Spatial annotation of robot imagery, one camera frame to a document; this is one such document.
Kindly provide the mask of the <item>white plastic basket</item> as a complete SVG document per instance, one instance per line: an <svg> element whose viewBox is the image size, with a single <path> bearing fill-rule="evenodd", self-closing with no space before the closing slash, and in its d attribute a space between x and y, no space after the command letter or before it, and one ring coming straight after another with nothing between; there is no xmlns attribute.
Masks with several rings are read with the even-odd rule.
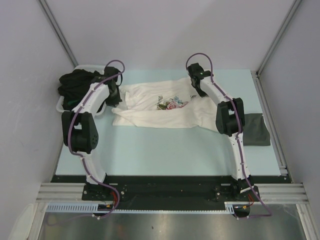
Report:
<svg viewBox="0 0 320 240"><path fill-rule="evenodd" d="M78 66L77 68L75 68L74 70L77 69L81 69L81 70L86 70L85 68ZM104 69L102 71L99 71L98 69L95 70L86 70L88 72L94 72L97 71L99 72L102 76L101 77L95 77L92 80L92 83L90 84L89 90L86 93L86 95L83 97L83 99L80 101L80 103L74 107L72 110L64 110L63 109L63 101L64 101L64 97L60 96L58 103L56 105L56 109L58 112L63 113L63 112L67 112L67 111L72 111L72 112L76 112L79 109L81 113L84 112L89 112L92 113L94 115L101 115L105 108L106 108L106 98L109 96L110 92L109 92L109 87L107 84L105 84L105 82L115 78L116 76L118 76L118 81L117 84L120 84L121 81L121 77L120 75L123 75L123 73L120 71L120 73L118 73L117 75L113 75L110 77L105 77L104 76Z"/></svg>

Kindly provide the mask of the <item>white floral t-shirt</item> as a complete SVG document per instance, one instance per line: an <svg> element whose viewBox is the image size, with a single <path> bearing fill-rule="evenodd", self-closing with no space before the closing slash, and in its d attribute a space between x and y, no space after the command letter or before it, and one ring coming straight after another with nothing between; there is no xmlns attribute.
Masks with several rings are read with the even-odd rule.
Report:
<svg viewBox="0 0 320 240"><path fill-rule="evenodd" d="M217 132L217 107L200 97L188 77L120 87L121 103L112 109L114 126L189 129Z"/></svg>

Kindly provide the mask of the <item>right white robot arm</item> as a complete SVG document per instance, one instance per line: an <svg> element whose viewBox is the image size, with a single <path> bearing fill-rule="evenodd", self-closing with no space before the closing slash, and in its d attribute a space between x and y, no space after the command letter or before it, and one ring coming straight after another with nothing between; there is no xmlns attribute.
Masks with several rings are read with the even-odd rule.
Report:
<svg viewBox="0 0 320 240"><path fill-rule="evenodd" d="M215 125L218 132L227 136L230 143L235 170L232 172L230 194L242 201L253 187L244 151L243 128L245 126L244 103L241 98L229 96L214 80L210 70L204 70L199 63L186 67L191 85L201 97L210 97L216 105Z"/></svg>

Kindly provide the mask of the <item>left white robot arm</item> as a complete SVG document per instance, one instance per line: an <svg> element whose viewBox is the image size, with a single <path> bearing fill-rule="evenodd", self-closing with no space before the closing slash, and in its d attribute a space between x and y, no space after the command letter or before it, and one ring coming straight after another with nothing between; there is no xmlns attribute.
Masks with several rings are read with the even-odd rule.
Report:
<svg viewBox="0 0 320 240"><path fill-rule="evenodd" d="M95 116L103 112L104 106L116 107L122 101L119 87L123 73L113 66L106 66L103 73L75 69L59 81L58 93L63 97L63 142L72 155L80 158L86 181L95 185L93 194L105 200L111 188L103 183L106 173L94 155L99 141Z"/></svg>

